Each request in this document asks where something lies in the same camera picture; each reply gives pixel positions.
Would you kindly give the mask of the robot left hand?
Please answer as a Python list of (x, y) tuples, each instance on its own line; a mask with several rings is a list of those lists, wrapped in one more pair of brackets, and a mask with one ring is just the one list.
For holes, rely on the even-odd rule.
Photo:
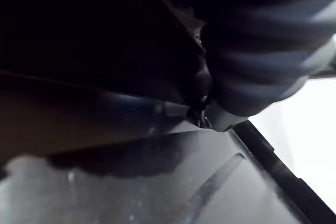
[(223, 132), (297, 93), (334, 58), (335, 0), (161, 0), (205, 49), (198, 124)]

